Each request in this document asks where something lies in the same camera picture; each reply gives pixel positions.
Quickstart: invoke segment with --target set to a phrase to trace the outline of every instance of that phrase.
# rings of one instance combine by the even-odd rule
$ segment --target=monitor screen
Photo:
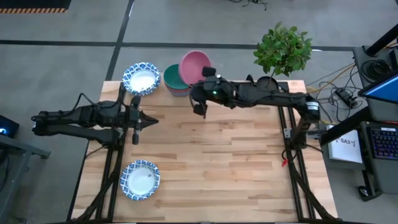
[[[377,100],[398,103],[398,75],[394,75],[372,86],[363,91],[362,95]]]

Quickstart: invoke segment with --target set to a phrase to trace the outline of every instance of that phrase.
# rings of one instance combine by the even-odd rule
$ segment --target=concrete floor
[[[0,14],[0,40],[115,42],[127,2],[73,0],[66,14]],[[255,44],[268,28],[282,21],[308,31],[314,45],[353,47],[371,44],[398,21],[394,0],[266,2],[267,11],[262,5],[241,7],[244,2],[227,0],[135,0],[124,41]],[[141,61],[165,70],[179,63],[189,50],[122,48],[113,80],[120,80],[128,66]],[[253,64],[252,50],[201,50],[226,78],[242,79],[249,73],[263,76],[261,67]],[[32,160],[13,215],[26,217],[28,223],[66,219],[87,141],[34,136],[30,117],[40,110],[67,110],[80,92],[98,101],[112,53],[112,47],[0,45],[0,114],[21,124],[18,140],[52,151],[47,161]],[[313,52],[306,70],[289,79],[310,83],[352,62],[351,52]],[[343,86],[347,80],[343,76],[335,85]],[[353,80],[361,87],[358,75]],[[320,98],[329,95],[325,90]],[[336,108],[324,105],[336,121]],[[340,119],[346,115],[347,111],[339,111]],[[397,196],[361,201],[356,192],[363,184],[358,170],[328,169],[328,175],[340,218],[368,223],[395,223],[398,219]]]

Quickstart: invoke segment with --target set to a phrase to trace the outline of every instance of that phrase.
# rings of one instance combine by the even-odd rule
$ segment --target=wooden tabletop
[[[288,83],[291,92],[305,92],[303,81]],[[115,101],[119,84],[104,82],[100,100]],[[139,202],[118,188],[114,222],[297,221],[289,169],[281,167],[285,146],[277,107],[231,110],[208,104],[203,119],[193,114],[188,97],[173,97],[164,83],[142,97],[141,109],[159,124],[144,129],[136,146],[131,144],[129,130],[122,169],[137,159],[151,161],[159,167],[160,186],[153,196]],[[317,141],[308,143],[319,147]],[[99,147],[90,142],[88,153]],[[322,155],[307,148],[303,156],[311,190],[337,217]],[[86,159],[72,218],[81,215],[98,193],[105,158],[103,149]]]

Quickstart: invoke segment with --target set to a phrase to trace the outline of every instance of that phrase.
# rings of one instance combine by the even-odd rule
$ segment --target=plant pot
[[[261,77],[257,80],[256,87],[261,90],[277,91],[278,82],[271,77]]]

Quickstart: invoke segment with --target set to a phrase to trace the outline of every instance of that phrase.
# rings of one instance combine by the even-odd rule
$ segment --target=stack of bowls
[[[178,64],[171,65],[164,72],[164,83],[173,96],[188,96],[190,86],[182,81],[178,74]]]

